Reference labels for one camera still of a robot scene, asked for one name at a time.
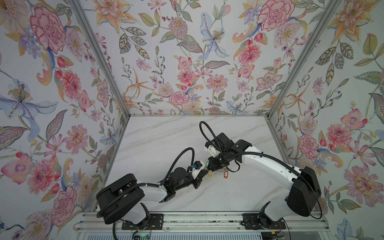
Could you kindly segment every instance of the floral wall panel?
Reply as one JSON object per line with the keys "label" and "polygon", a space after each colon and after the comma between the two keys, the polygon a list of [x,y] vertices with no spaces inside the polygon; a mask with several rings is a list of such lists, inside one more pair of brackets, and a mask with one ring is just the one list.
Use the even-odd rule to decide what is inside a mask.
{"label": "floral wall panel", "polygon": [[263,114],[325,0],[81,4],[133,115]]}
{"label": "floral wall panel", "polygon": [[272,119],[292,165],[317,173],[340,240],[384,235],[382,9],[343,1]]}
{"label": "floral wall panel", "polygon": [[70,239],[126,117],[65,1],[1,1],[0,39],[0,239]]}

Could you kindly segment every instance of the white marble tabletop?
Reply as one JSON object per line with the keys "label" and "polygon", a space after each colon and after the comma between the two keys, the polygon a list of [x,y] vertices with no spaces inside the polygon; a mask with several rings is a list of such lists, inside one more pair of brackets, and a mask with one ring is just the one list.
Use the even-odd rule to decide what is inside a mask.
{"label": "white marble tabletop", "polygon": [[[164,178],[177,155],[187,147],[195,149],[195,160],[208,161],[204,151],[206,140],[199,122],[207,122],[216,135],[224,132],[236,142],[243,139],[266,154],[281,159],[263,117],[132,117],[129,120],[120,149],[107,180],[109,185],[122,176],[133,173],[144,182],[157,183]],[[208,129],[203,127],[208,138]],[[191,152],[186,152],[175,168],[190,164]],[[233,162],[230,169],[236,170]],[[150,211],[252,211],[261,207],[285,189],[263,172],[241,164],[240,171],[216,172],[205,176],[198,189],[192,185],[176,192],[166,203],[146,202]]]}

